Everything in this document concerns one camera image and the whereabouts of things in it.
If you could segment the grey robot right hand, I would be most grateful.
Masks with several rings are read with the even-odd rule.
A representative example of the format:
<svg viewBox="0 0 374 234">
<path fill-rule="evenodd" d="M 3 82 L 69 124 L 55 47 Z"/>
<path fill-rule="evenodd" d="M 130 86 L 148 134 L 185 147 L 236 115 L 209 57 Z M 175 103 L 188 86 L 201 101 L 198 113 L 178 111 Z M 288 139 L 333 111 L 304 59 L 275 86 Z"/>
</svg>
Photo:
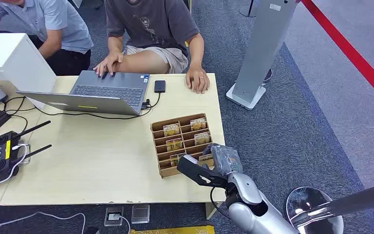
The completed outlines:
<svg viewBox="0 0 374 234">
<path fill-rule="evenodd" d="M 238 151 L 232 147 L 212 143 L 205 147 L 203 154 L 212 154 L 214 169 L 222 176 L 230 173 L 243 173 Z"/>
</svg>

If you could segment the person's left hand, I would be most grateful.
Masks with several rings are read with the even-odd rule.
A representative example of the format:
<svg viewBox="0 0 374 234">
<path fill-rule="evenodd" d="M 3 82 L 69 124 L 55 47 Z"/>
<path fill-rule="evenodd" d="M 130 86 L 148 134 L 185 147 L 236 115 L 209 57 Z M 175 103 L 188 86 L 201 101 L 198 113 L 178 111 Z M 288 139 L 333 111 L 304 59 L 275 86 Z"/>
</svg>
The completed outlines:
<svg viewBox="0 0 374 234">
<path fill-rule="evenodd" d="M 207 73 L 201 66 L 191 65 L 186 73 L 185 82 L 191 91 L 204 94 L 210 87 Z"/>
</svg>

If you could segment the person's right hand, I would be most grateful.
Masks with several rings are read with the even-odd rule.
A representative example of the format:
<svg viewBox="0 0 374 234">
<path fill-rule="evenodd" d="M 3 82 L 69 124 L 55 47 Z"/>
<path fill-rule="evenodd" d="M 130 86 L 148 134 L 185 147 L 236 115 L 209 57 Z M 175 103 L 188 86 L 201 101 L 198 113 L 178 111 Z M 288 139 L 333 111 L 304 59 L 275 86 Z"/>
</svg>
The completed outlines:
<svg viewBox="0 0 374 234">
<path fill-rule="evenodd" d="M 105 59 L 93 68 L 93 71 L 98 77 L 103 76 L 105 72 L 112 75 L 114 72 L 119 71 L 118 66 L 122 62 L 123 57 L 124 56 L 121 52 L 109 52 Z"/>
</svg>

